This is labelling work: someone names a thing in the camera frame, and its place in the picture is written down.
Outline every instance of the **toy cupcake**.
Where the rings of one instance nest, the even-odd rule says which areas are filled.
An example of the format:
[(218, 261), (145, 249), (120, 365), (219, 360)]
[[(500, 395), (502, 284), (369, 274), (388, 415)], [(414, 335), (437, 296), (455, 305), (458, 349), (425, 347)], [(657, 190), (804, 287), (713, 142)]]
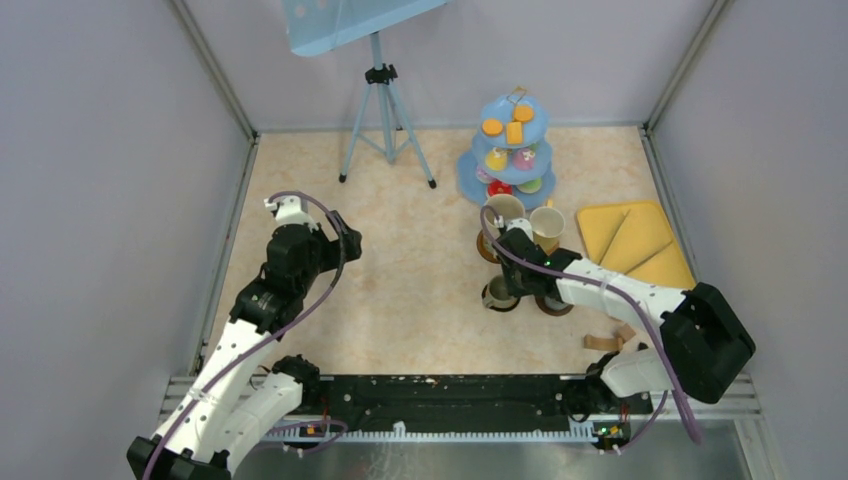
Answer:
[(483, 183), (492, 183), (495, 181), (495, 177), (489, 175), (485, 170), (483, 170), (483, 167), (477, 165), (477, 180), (480, 180)]
[(530, 180), (529, 182), (518, 185), (518, 191), (522, 193), (536, 193), (542, 188), (542, 179)]
[(500, 180), (495, 180), (494, 182), (490, 183), (489, 188), (486, 189), (486, 198), (492, 197), (493, 195), (497, 195), (499, 193), (512, 195), (512, 186), (507, 185)]
[(533, 170), (536, 164), (536, 152), (530, 148), (519, 148), (512, 154), (512, 164), (519, 170)]
[(490, 170), (500, 172), (506, 168), (508, 160), (506, 150), (496, 147), (486, 154), (486, 167)]

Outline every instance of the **gray wall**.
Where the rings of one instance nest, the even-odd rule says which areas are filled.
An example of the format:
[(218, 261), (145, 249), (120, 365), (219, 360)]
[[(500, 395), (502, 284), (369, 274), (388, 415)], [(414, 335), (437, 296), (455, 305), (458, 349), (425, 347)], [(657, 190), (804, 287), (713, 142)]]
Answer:
[[(318, 0), (303, 0), (305, 4)], [(280, 0), (189, 0), (259, 130), (353, 123), (367, 39), (291, 53)], [(711, 0), (455, 0), (382, 34), (419, 125), (470, 124), (517, 84), (558, 123), (644, 121)], [(376, 101), (367, 122), (379, 122)]]
[(0, 465), (129, 478), (247, 143), (163, 0), (0, 2)]
[(657, 133), (795, 478), (844, 478), (848, 3), (736, 2)]

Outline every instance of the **aluminum frame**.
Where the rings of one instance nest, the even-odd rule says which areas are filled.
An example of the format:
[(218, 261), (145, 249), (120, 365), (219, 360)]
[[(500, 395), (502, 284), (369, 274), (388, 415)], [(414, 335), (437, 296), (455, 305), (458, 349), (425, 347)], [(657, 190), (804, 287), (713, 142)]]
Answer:
[[(210, 81), (219, 93), (222, 102), (224, 102), (239, 128), (250, 140), (250, 149), (245, 159), (245, 169), (242, 174), (242, 178), (240, 179), (238, 195), (233, 200), (233, 207), (230, 211), (227, 234), (221, 240), (223, 242), (221, 247), (221, 256), (216, 275), (210, 285), (210, 294), (203, 313), (203, 324), (200, 332), (200, 338), (197, 343), (197, 354), (188, 368), (190, 375), (175, 376), (171, 378), (160, 409), (160, 421), (170, 415), (173, 408), (176, 406), (176, 402), (179, 402), (179, 399), (185, 394), (187, 388), (194, 381), (196, 372), (202, 367), (203, 358), (205, 356), (206, 341), (209, 338), (211, 328), (214, 323), (215, 312), (217, 311), (220, 300), (223, 280), (226, 276), (226, 270), (229, 264), (230, 254), (232, 252), (232, 244), (238, 228), (240, 213), (244, 204), (247, 185), (250, 180), (253, 164), (258, 152), (260, 138), (259, 133), (253, 128), (246, 112), (241, 106), (238, 96), (235, 94), (223, 72), (223, 69), (215, 58), (212, 49), (206, 42), (200, 27), (197, 25), (197, 22), (185, 1), (168, 0), (168, 3), (172, 7), (172, 12), (178, 20), (180, 27), (183, 29), (189, 42), (194, 47), (198, 60), (209, 74)], [(640, 127), (642, 144), (645, 149), (648, 164), (651, 168), (651, 173), (654, 177), (654, 183), (656, 185), (660, 201), (663, 208), (669, 215), (669, 221), (681, 243), (681, 247), (687, 261), (689, 262), (696, 278), (698, 276), (697, 261), (693, 255), (684, 222), (682, 221), (677, 202), (675, 201), (671, 185), (668, 181), (662, 157), (656, 149), (653, 132), (654, 128), (662, 120), (668, 105), (674, 101), (674, 96), (680, 88), (680, 85), (691, 72), (692, 67), (697, 63), (697, 60), (703, 52), (707, 41), (715, 30), (715, 27), (724, 17), (732, 4), (733, 0), (715, 0), (713, 2), (707, 16), (694, 35), (686, 53), (681, 59), (678, 67), (675, 69), (674, 74), (669, 79), (666, 88), (653, 108), (649, 118)], [(254, 383), (261, 382), (262, 380), (264, 380), (264, 376), (256, 376)], [(250, 390), (248, 389), (247, 391), (242, 392), (242, 396), (249, 393)], [(654, 402), (659, 400), (658, 394), (652, 394), (652, 396)], [(696, 418), (700, 420), (725, 420), (734, 422), (742, 448), (742, 453), (748, 465), (750, 478), (752, 478), (752, 480), (782, 480), (789, 478), (779, 450), (774, 442), (774, 438), (770, 434), (768, 424), (763, 417), (753, 381), (748, 374), (743, 373), (739, 375), (728, 389), (725, 397), (722, 398), (719, 403), (715, 405), (706, 405), (699, 402), (693, 402), (692, 406), (695, 411)], [(602, 416), (597, 417), (598, 420), (603, 420)], [(673, 402), (667, 402), (666, 407), (658, 417), (658, 421), (676, 421), (677, 418), (676, 407)]]

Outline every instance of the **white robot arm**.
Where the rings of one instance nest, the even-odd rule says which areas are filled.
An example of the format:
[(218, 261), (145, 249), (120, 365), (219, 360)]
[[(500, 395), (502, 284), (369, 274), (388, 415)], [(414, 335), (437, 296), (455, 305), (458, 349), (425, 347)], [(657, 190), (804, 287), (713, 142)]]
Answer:
[(504, 250), (498, 253), (511, 296), (543, 297), (556, 309), (594, 308), (653, 330), (652, 338), (662, 338), (654, 342), (660, 343), (656, 349), (613, 354), (600, 362), (600, 379), (618, 397), (673, 390), (678, 383), (696, 400), (716, 403), (756, 350), (727, 301), (711, 285), (699, 283), (692, 290), (681, 290), (647, 284), (576, 252), (558, 249), (545, 254), (533, 243), (525, 219), (502, 227), (496, 248)]
[[(339, 267), (340, 243), (344, 242), (344, 261), (356, 260), (362, 253), (362, 236), (336, 212), (330, 214), (343, 228), (339, 239), (331, 242), (300, 197), (266, 200), (265, 207), (278, 226), (268, 243), (267, 262), (238, 294), (218, 345), (176, 411), (151, 439), (137, 437), (130, 446), (127, 458), (136, 478), (144, 478), (148, 469), (149, 478), (156, 480), (231, 478), (275, 422), (301, 404), (304, 384), (318, 379), (314, 365), (300, 357), (285, 357), (262, 386), (235, 407), (250, 377), (277, 344), (269, 337), (300, 314), (315, 277)], [(152, 458), (160, 443), (161, 453)]]

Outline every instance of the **blue tiered stand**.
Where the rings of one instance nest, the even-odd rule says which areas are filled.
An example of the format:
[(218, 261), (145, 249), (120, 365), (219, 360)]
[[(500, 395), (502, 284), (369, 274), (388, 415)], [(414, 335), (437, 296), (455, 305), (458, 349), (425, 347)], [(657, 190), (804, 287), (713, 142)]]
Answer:
[[(486, 105), (480, 114), (480, 125), (487, 118), (496, 118), (504, 125), (512, 120), (512, 111), (515, 104), (507, 99), (507, 95), (499, 97), (494, 102)], [(553, 149), (545, 140), (548, 130), (548, 112), (546, 112), (535, 98), (525, 96), (519, 105), (530, 105), (533, 107), (533, 120), (523, 125), (524, 142), (520, 145), (508, 145), (504, 134), (490, 137), (478, 129), (471, 141), (471, 150), (463, 153), (456, 162), (457, 177), (459, 178), (459, 189), (466, 198), (472, 202), (483, 205), (486, 203), (486, 190), (489, 185), (477, 179), (477, 167), (492, 177), (507, 185), (513, 186), (513, 195), (521, 200), (524, 208), (532, 210), (544, 205), (556, 186), (556, 176), (551, 169)], [(512, 159), (506, 169), (494, 171), (486, 167), (486, 154), (493, 148), (508, 148), (517, 150), (524, 147), (536, 145), (535, 163), (531, 170), (519, 170), (512, 165)], [(536, 193), (523, 193), (516, 187), (522, 183), (542, 179), (542, 188)]]

